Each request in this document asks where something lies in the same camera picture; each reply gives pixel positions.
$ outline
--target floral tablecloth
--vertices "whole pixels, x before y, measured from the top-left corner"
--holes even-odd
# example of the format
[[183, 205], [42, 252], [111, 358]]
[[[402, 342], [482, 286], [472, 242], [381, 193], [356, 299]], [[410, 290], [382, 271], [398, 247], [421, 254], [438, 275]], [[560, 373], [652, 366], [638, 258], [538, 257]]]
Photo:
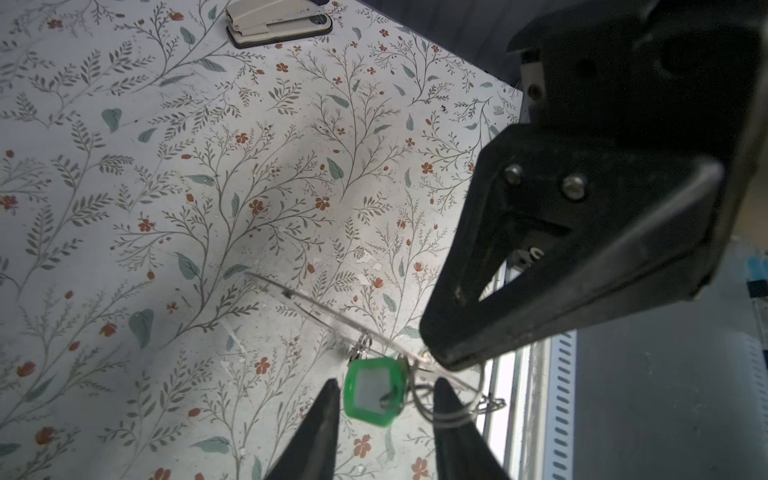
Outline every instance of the floral tablecloth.
[[[262, 478], [344, 360], [246, 271], [419, 347], [520, 92], [355, 2], [247, 50], [226, 6], [0, 6], [2, 478]], [[343, 417], [336, 476], [436, 478], [432, 430]]]

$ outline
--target green leaf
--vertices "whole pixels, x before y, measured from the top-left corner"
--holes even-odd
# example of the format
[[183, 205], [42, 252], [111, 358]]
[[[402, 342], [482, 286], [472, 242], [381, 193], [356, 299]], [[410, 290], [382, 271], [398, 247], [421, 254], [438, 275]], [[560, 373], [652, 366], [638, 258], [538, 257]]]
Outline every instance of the green leaf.
[[259, 457], [256, 457], [256, 461], [253, 463], [253, 470], [250, 472], [250, 477], [251, 480], [261, 480], [261, 460], [259, 460]]
[[419, 335], [419, 331], [412, 326], [404, 326], [402, 330], [400, 330], [400, 333], [398, 335], [405, 335], [412, 339], [418, 339], [421, 338], [421, 335]]
[[[239, 330], [240, 327], [238, 326], [235, 330], [233, 330], [233, 333], [237, 334], [237, 330]], [[229, 352], [232, 350], [232, 348], [235, 346], [235, 339], [233, 336], [230, 335], [230, 337], [227, 339], [227, 346], [225, 347], [227, 351]]]
[[406, 73], [406, 75], [408, 75], [408, 78], [414, 78], [416, 76], [416, 74], [413, 73], [413, 70], [406, 67], [406, 64], [401, 64], [401, 65], [402, 65], [402, 70]]
[[344, 178], [344, 170], [342, 170], [341, 167], [330, 158], [326, 157], [326, 160], [328, 160], [328, 170], [331, 172], [331, 177], [334, 180]]
[[387, 295], [386, 293], [384, 293], [384, 303], [386, 303], [390, 312], [397, 311], [397, 303], [395, 303], [395, 300], [392, 300], [392, 297]]
[[151, 309], [136, 312], [128, 319], [128, 326], [131, 328], [131, 332], [134, 333], [136, 340], [138, 340], [139, 348], [141, 349], [149, 345], [153, 319], [154, 311]]
[[123, 111], [120, 108], [108, 108], [101, 112], [101, 118], [104, 119], [104, 122], [109, 127], [110, 133], [114, 133], [120, 126], [119, 122], [122, 114]]
[[233, 276], [235, 273], [244, 272], [244, 271], [248, 270], [248, 268], [249, 267], [247, 267], [245, 265], [241, 265], [240, 263], [238, 263], [237, 265], [233, 265], [233, 266], [229, 267], [226, 272], [224, 272], [224, 278], [229, 278], [229, 277]]
[[194, 183], [207, 185], [212, 187], [214, 185], [214, 178], [208, 175], [187, 175]]
[[328, 96], [331, 97], [333, 101], [335, 101], [337, 104], [341, 105], [342, 107], [349, 108], [349, 102], [344, 100], [343, 98], [337, 97], [335, 95], [328, 95]]
[[384, 448], [386, 449], [386, 459], [392, 461], [395, 459], [395, 445], [392, 443], [392, 429], [389, 428], [384, 435]]
[[226, 70], [224, 70], [224, 67], [222, 67], [221, 65], [219, 65], [216, 62], [208, 60], [207, 58], [201, 58], [200, 60], [197, 61], [197, 63], [199, 63], [200, 65], [203, 65], [203, 67], [205, 67], [206, 70], [210, 70], [210, 71], [226, 71]]
[[44, 381], [43, 383], [41, 383], [40, 385], [36, 386], [36, 387], [35, 387], [35, 389], [33, 389], [32, 391], [30, 391], [30, 393], [28, 393], [28, 394], [27, 394], [27, 395], [24, 397], [24, 401], [25, 401], [25, 402], [32, 402], [32, 401], [34, 401], [34, 400], [36, 400], [36, 399], [40, 398], [40, 396], [41, 396], [43, 393], [45, 393], [45, 389], [47, 389], [47, 388], [48, 388], [48, 386], [49, 386], [49, 385], [51, 385], [51, 381], [52, 381], [52, 380], [53, 380], [53, 377], [51, 377], [51, 378], [50, 378], [50, 379], [48, 379], [48, 380], [45, 380], [45, 381]]
[[0, 457], [10, 455], [21, 448], [21, 443], [0, 443]]
[[236, 217], [237, 212], [240, 211], [240, 197], [237, 196], [237, 194], [234, 194], [232, 196], [232, 216]]
[[194, 45], [194, 35], [192, 35], [192, 32], [187, 30], [184, 27], [179, 28], [181, 31], [181, 37], [184, 39], [185, 43], [188, 43], [189, 45]]
[[192, 74], [189, 75], [176, 75], [175, 77], [166, 78], [162, 82], [160, 82], [159, 86], [164, 87], [166, 85], [174, 84], [177, 81], [181, 80], [182, 78], [191, 77]]
[[156, 128], [150, 128], [149, 130], [145, 130], [139, 134], [139, 141], [142, 144], [146, 144], [150, 138], [152, 138], [152, 134], [154, 131], [156, 131]]
[[200, 450], [207, 453], [229, 453], [230, 441], [224, 437], [210, 437], [198, 443], [193, 443], [190, 445], [190, 448], [192, 447], [199, 447]]
[[181, 274], [184, 275], [184, 278], [192, 280], [198, 273], [200, 273], [200, 269], [197, 268], [197, 265], [185, 255], [176, 252], [176, 256], [179, 257], [179, 270], [181, 270]]

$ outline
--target orange flower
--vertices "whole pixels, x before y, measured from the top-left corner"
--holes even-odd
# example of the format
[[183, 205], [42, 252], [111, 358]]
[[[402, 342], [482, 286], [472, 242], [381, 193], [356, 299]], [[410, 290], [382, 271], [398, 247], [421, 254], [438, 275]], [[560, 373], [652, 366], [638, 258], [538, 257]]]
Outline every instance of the orange flower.
[[260, 362], [257, 362], [255, 367], [257, 375], [264, 375], [266, 371], [271, 367], [271, 364], [267, 362], [266, 357], [263, 357]]
[[140, 218], [139, 220], [141, 220], [141, 223], [139, 223], [139, 231], [144, 233], [152, 231], [154, 223], [150, 223], [148, 218]]
[[368, 435], [363, 435], [361, 439], [355, 439], [355, 457], [365, 458], [366, 453], [371, 451], [371, 439]]
[[427, 461], [422, 460], [421, 457], [418, 457], [416, 459], [416, 463], [411, 465], [411, 470], [413, 470], [413, 480], [419, 480], [421, 477], [429, 477], [429, 472], [427, 471]]
[[169, 480], [170, 479], [170, 469], [166, 470], [164, 468], [158, 468], [157, 471], [150, 477], [149, 480]]
[[18, 200], [16, 200], [15, 195], [5, 195], [4, 197], [0, 197], [0, 204], [5, 208], [5, 211], [8, 211], [12, 208], [16, 208]]
[[56, 431], [53, 427], [43, 427], [39, 432], [35, 433], [35, 441], [38, 445], [47, 445], [55, 440], [54, 433]]
[[99, 330], [99, 333], [103, 333], [104, 336], [112, 336], [117, 331], [118, 331], [118, 326], [116, 326], [114, 323], [108, 323], [101, 327], [101, 330]]
[[26, 362], [22, 366], [16, 367], [16, 375], [25, 377], [30, 376], [35, 371], [35, 362]]
[[248, 207], [253, 210], [253, 215], [256, 216], [264, 211], [264, 202], [261, 200], [254, 200], [248, 204]]
[[330, 198], [328, 197], [323, 197], [323, 198], [317, 197], [315, 199], [315, 208], [319, 208], [320, 210], [325, 210], [326, 208], [330, 207], [331, 204], [328, 200], [330, 200]]

